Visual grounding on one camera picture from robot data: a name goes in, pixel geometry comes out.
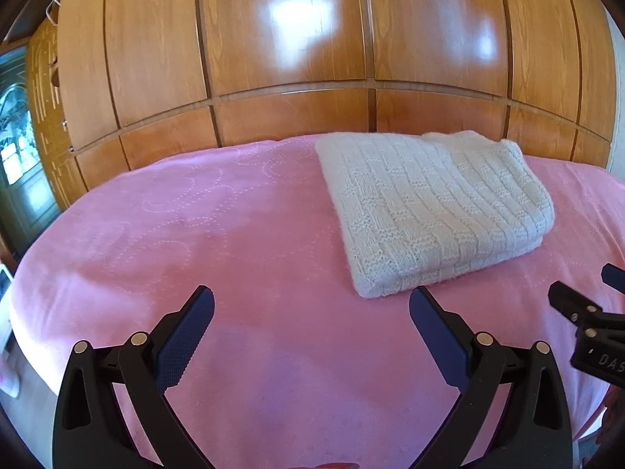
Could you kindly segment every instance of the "window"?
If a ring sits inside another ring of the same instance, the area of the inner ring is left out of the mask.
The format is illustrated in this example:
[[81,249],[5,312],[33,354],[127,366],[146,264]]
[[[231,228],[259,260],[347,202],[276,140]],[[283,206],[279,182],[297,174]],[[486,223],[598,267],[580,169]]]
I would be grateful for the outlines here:
[[26,88],[19,84],[0,95],[0,158],[9,185],[39,163]]

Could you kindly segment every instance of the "white knitted blanket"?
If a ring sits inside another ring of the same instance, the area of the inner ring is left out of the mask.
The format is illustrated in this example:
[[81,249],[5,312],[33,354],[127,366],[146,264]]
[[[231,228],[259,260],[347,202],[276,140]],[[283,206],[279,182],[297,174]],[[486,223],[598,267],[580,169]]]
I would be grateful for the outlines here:
[[337,133],[316,149],[364,297],[526,254],[553,226],[549,192],[513,141]]

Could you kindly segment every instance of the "blue gripper pad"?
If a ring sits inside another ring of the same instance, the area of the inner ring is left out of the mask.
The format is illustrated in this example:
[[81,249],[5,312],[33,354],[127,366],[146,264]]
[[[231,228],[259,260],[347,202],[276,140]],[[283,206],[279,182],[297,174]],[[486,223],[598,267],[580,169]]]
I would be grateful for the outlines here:
[[215,313],[213,292],[200,286],[175,316],[180,316],[156,357],[155,381],[161,394],[176,386]]
[[601,270],[603,283],[625,294],[625,271],[614,264],[606,264]]
[[445,382],[464,393],[471,380],[471,329],[458,314],[443,310],[424,287],[410,295],[410,317]]

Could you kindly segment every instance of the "bed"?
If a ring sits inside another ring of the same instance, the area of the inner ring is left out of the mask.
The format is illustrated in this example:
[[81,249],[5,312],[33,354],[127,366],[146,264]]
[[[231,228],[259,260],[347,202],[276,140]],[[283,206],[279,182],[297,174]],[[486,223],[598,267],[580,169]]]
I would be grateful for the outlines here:
[[[76,341],[123,343],[204,284],[215,295],[214,320],[166,396],[216,467],[408,467],[457,391],[412,324],[409,291],[379,299],[354,291],[317,138],[178,155],[71,206],[24,257],[11,292],[18,343],[50,388],[58,392]],[[607,384],[571,368],[574,331],[547,291],[561,280],[606,311],[625,312],[601,282],[605,263],[625,266],[625,186],[595,166],[527,162],[555,206],[542,246],[430,291],[503,344],[548,341],[579,434]],[[495,429],[500,388],[470,458]],[[156,460],[118,392],[137,446]]]

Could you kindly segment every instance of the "glass door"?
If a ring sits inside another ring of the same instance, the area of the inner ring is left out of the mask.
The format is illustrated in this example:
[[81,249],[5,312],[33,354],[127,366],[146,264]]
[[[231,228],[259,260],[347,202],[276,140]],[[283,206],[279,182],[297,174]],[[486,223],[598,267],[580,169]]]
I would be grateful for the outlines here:
[[41,167],[28,110],[26,87],[0,93],[0,220],[18,255],[58,216]]

